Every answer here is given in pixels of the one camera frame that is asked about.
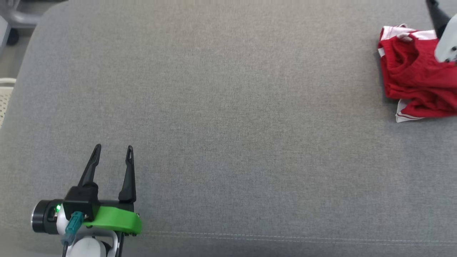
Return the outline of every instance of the green plastic bracket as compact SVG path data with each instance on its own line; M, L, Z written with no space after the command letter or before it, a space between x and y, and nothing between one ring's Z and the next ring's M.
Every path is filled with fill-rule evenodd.
M84 222L83 225L139 235L143 223L134 212L116 207L101 206L94 221Z

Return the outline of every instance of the caster wheel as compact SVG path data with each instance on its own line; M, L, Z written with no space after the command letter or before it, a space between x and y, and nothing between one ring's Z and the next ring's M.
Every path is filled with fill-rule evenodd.
M10 30L10 34L8 36L8 40L6 41L6 44L9 46L14 46L15 44L17 44L18 41L19 41L19 32L17 31L17 29L12 28Z

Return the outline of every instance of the red shorts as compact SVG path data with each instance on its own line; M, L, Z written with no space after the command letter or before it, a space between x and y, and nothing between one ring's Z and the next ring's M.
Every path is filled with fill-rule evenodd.
M457 66L435 59L437 44L434 31L383 28L378 48L386 96L410 99L397 118L457 115Z

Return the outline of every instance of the gray fabric surface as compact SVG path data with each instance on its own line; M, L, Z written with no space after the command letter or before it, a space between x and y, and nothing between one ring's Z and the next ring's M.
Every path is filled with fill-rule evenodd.
M383 96L379 33L403 22L431 29L423 1L57 5L0 130L1 234L59 253L34 204L97 143L116 199L130 144L126 256L455 256L457 119L396 124Z

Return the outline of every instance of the white stitching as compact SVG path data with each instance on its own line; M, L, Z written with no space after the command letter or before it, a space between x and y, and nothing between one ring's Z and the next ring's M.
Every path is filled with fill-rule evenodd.
M330 241L295 241L295 240L278 240L278 239L260 239L260 238L236 238L236 237L210 237L210 236L176 236L176 235L149 235L161 237L179 237L179 238L203 238L203 239L228 239L228 240L255 240L255 241L278 241L278 242L299 242L299 243L324 243L324 244L357 244L357 245L392 245L392 246L457 246L457 245L436 245L436 244L390 244L390 243L359 243L359 242L330 242Z
M262 236L247 234L225 234L225 233L198 233L198 232L176 232L176 231L150 231L151 233L161 234L190 234L190 235L214 235L214 236L253 236L253 237L273 237L273 238L297 238L297 239L318 239L318 240L348 240L348 241L387 241L387 242L442 242L457 243L457 241L439 241L439 240L387 240L387 239L353 239L353 238L331 238L331 237L303 237L303 236Z

